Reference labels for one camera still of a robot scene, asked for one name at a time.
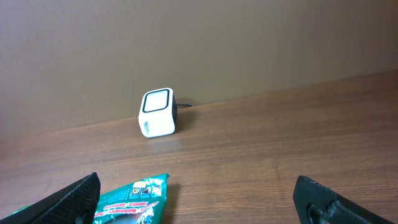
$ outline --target small white speaker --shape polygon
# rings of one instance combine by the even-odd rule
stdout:
[[[171,88],[147,92],[142,97],[138,116],[142,134],[154,138],[173,134],[177,122],[177,104]]]

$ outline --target beige wall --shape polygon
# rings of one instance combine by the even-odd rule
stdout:
[[[398,68],[398,1],[1,1],[0,139]]]

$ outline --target wooden tabletop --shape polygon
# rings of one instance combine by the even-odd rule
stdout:
[[[160,138],[128,118],[2,142],[0,218],[93,171],[102,193],[169,173],[164,223],[299,223],[299,175],[398,222],[398,72],[185,108]]]

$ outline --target black cable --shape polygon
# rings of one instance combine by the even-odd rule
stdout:
[[[192,105],[189,105],[189,104],[186,104],[186,103],[177,103],[177,106],[192,106]]]

